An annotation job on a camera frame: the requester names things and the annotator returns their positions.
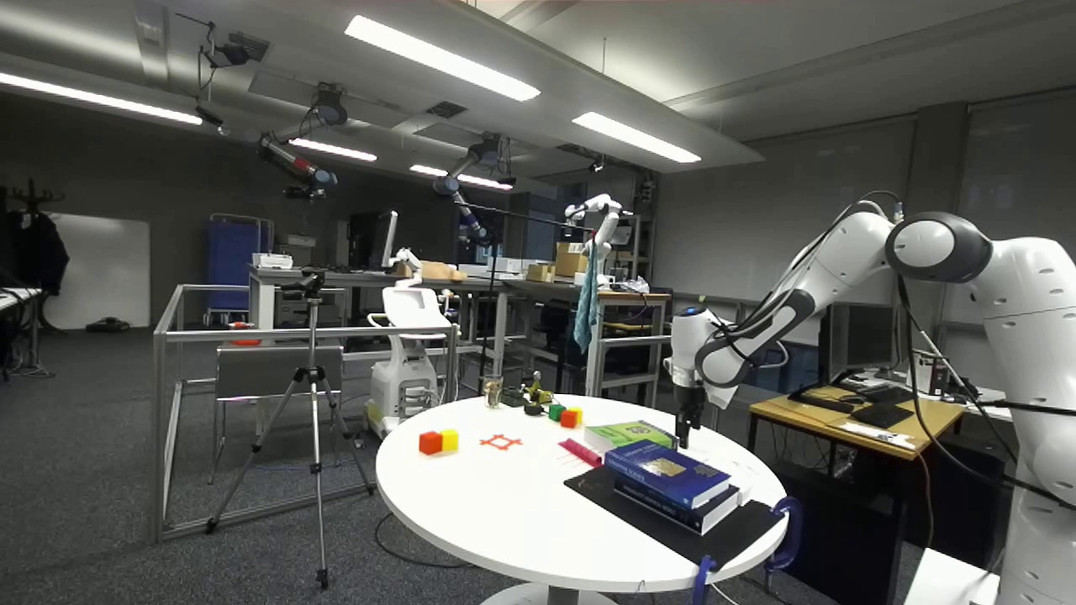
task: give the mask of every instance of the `red block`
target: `red block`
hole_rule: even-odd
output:
[[[443,450],[443,435],[440,431],[420,435],[417,438],[417,450],[428,453],[428,456],[440,453]]]
[[[563,414],[563,426],[579,426],[579,424],[580,424],[580,410],[579,408]]]

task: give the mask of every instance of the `round white table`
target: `round white table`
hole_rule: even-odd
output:
[[[634,405],[569,395],[554,405],[580,408],[580,424],[648,422],[671,431],[669,414]],[[428,456],[417,446],[424,431],[456,431],[461,446]],[[563,446],[566,438],[585,443],[585,426],[566,431],[549,418],[471,398],[404,422],[376,450],[376,486],[385,509],[424,543],[486,571],[531,582],[486,603],[608,603],[598,591],[691,587],[695,563],[566,486],[592,470]],[[714,431],[691,431],[688,453],[731,470],[740,491],[759,505],[782,498],[782,486],[762,461]],[[709,582],[737,577],[765,563],[782,531],[786,522],[778,522],[734,563],[722,563]]]

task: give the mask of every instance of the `floor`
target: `floor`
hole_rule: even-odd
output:
[[[41,344],[51,378],[19,372],[0,385],[0,603],[481,603],[511,577],[461,566],[404,531],[371,494],[326,505],[326,545],[334,587],[316,587],[316,514],[311,509],[274,514],[214,535],[151,545],[156,498],[156,405],[147,332],[51,332]],[[192,354],[188,372],[212,371],[212,357]],[[274,435],[260,461],[260,486],[310,494],[301,450],[301,408],[295,426]],[[212,510],[214,494],[245,456],[242,438],[224,446],[212,478],[208,418],[185,418],[174,486],[177,517]],[[731,410],[716,426],[746,441],[746,414]],[[373,470],[376,443],[357,456]],[[344,453],[326,453],[330,487],[361,487]],[[721,586],[709,603],[796,603],[829,600],[786,574],[750,574]],[[688,595],[611,595],[614,603],[688,603]]]

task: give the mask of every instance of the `fluorescent light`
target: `fluorescent light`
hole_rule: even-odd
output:
[[[409,166],[413,176],[431,176],[431,180],[443,180],[446,173],[437,166]],[[494,183],[494,180],[478,180],[478,176],[461,176],[461,183],[473,185],[473,189],[497,189],[497,192],[511,192],[511,185]]]
[[[592,128],[592,131],[598,131],[598,135],[606,135],[606,138],[634,144],[634,148],[641,148],[641,152],[663,155],[663,159],[669,159],[669,163],[677,163],[677,166],[695,166],[695,163],[700,163],[700,155],[691,155],[691,152],[687,152],[687,148],[677,148],[677,144],[669,144],[669,142],[663,142],[663,138],[656,138],[656,135],[647,135],[647,131],[639,131],[639,128],[630,128],[630,125],[611,121],[611,119],[594,116],[594,110],[579,116],[576,125]]]
[[[167,109],[138,103],[138,100],[109,99],[109,93],[78,92],[78,88],[59,88],[59,83],[51,83],[51,82],[18,77],[18,73],[2,73],[2,72],[0,72],[0,83],[19,88],[19,92],[51,93],[51,99],[72,99],[72,100],[81,100],[81,103],[116,109],[116,110],[129,110],[129,116],[147,116],[147,119],[162,119],[162,121],[200,125],[198,116],[167,110]]]
[[[371,152],[361,152],[361,148],[338,148],[338,144],[323,144],[323,142],[311,142],[311,138],[294,138],[289,144],[294,144],[294,148],[323,152],[323,155],[354,159],[354,163],[376,163],[376,155],[371,155]]]
[[[539,88],[531,88],[531,83],[523,83],[523,82],[519,82],[511,73],[501,73],[494,68],[473,63],[473,61],[468,61],[461,53],[452,53],[443,46],[435,46],[428,41],[417,41],[417,37],[409,37],[404,31],[392,31],[385,24],[376,24],[376,22],[365,22],[361,13],[347,24],[344,33],[350,33],[350,37],[357,37],[362,43],[373,43],[379,50],[400,53],[400,58],[406,58],[413,63],[443,72],[443,73],[471,82],[478,88],[486,88],[494,93],[515,99],[515,100],[539,99]]]

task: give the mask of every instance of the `ceiling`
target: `ceiling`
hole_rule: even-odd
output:
[[[519,103],[350,41],[354,13],[540,93]],[[1074,0],[0,0],[0,72],[192,110],[205,24],[214,43],[268,43],[212,77],[205,103],[227,138],[295,135],[336,83],[350,121],[310,138],[376,152],[385,173],[446,170],[503,135],[519,180],[592,159],[671,176],[759,163],[743,144],[756,138],[1076,83]],[[440,100],[465,110],[431,116]],[[580,110],[701,163],[598,138],[571,125]]]

